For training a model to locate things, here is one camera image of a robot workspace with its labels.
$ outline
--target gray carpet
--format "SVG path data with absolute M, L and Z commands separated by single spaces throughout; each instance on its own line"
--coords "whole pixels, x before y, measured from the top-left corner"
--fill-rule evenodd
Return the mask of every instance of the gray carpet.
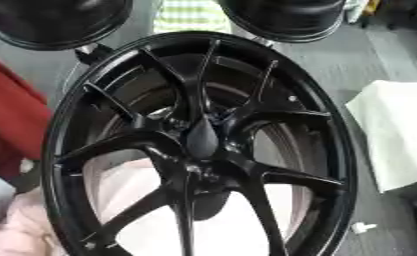
M 119 31 L 104 41 L 118 47 L 150 31 L 154 1 L 136 1 L 134 13 Z M 329 38 L 310 44 L 277 44 L 274 48 L 305 68 L 329 93 L 348 119 L 359 159 L 360 191 L 354 221 L 379 227 L 357 236 L 349 233 L 337 255 L 417 256 L 417 231 L 408 207 L 396 196 L 380 195 L 374 184 L 364 136 L 344 109 L 344 103 L 378 79 L 417 81 L 417 31 L 392 32 L 382 25 L 367 30 L 343 25 Z M 0 61 L 48 96 L 51 107 L 85 67 L 68 77 L 76 62 L 70 51 L 32 52 L 0 42 Z

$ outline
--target black wheel rim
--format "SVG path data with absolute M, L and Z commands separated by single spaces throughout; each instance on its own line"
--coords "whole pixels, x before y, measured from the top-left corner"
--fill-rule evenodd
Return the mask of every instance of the black wheel rim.
M 198 56 L 196 65 L 184 57 L 188 55 Z M 193 68 L 177 69 L 169 59 L 172 56 L 183 56 Z M 254 77 L 249 81 L 248 97 L 240 104 L 229 99 L 220 103 L 218 99 L 222 97 L 214 97 L 214 89 L 206 86 L 212 79 L 210 70 L 224 63 L 235 66 L 248 78 Z M 120 99 L 122 95 L 116 95 L 125 85 L 126 76 L 150 70 L 164 79 L 167 90 L 172 92 L 171 100 L 160 98 L 160 88 L 151 90 L 149 95 L 154 95 L 161 105 L 148 109 L 126 104 Z M 264 101 L 264 95 L 270 98 Z M 296 103 L 291 104 L 290 99 L 296 99 Z M 102 107 L 110 109 L 125 125 L 95 141 L 96 135 L 89 127 L 107 120 L 91 113 L 98 113 Z M 158 119 L 148 115 L 163 107 L 168 111 Z M 250 146 L 253 136 L 274 123 L 303 127 L 308 134 L 319 136 L 327 175 L 254 161 Z M 90 145 L 89 137 L 94 141 Z M 82 167 L 96 156 L 132 148 L 150 157 L 162 185 L 101 225 L 85 192 Z M 351 140 L 339 112 L 316 82 L 269 48 L 208 32 L 144 38 L 90 68 L 55 113 L 46 135 L 42 169 L 49 217 L 71 255 L 130 255 L 116 244 L 114 235 L 163 205 L 171 206 L 176 213 L 183 255 L 194 255 L 194 201 L 205 194 L 230 191 L 244 195 L 259 216 L 269 241 L 269 255 L 331 255 L 348 228 L 356 197 Z M 309 209 L 315 211 L 315 218 L 304 218 L 300 229 L 287 241 L 278 230 L 264 183 L 305 186 L 315 195 Z

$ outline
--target black wheel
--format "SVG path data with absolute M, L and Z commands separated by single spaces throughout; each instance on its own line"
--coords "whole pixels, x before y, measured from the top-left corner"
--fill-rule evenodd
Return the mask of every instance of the black wheel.
M 257 157 L 262 134 L 282 163 Z M 129 149 L 151 159 L 161 185 L 101 224 L 83 167 Z M 91 67 L 55 113 L 42 168 L 50 220 L 73 256 L 130 255 L 116 234 L 164 206 L 175 214 L 182 255 L 195 255 L 193 222 L 221 214 L 232 194 L 258 217 L 268 255 L 331 255 L 356 197 L 347 128 L 318 84 L 272 49 L 208 32 L 144 38 Z M 287 232 L 267 184 L 292 186 Z

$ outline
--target pink cloth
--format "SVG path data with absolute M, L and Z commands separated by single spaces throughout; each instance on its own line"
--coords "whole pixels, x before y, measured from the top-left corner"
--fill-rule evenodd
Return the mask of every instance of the pink cloth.
M 18 195 L 0 224 L 0 256 L 50 255 L 55 240 L 40 189 Z
M 120 166 L 104 172 L 98 191 L 100 202 L 97 211 L 105 222 L 117 215 L 125 208 L 125 202 L 130 197 L 116 198 L 120 188 L 120 181 L 125 180 L 119 173 L 127 173 L 132 169 L 152 168 L 148 159 L 126 162 Z M 113 201 L 121 201 L 116 210 L 107 208 L 116 206 Z M 0 256 L 62 256 L 66 253 L 61 248 L 49 223 L 40 188 L 15 197 L 9 207 L 4 223 L 0 224 Z

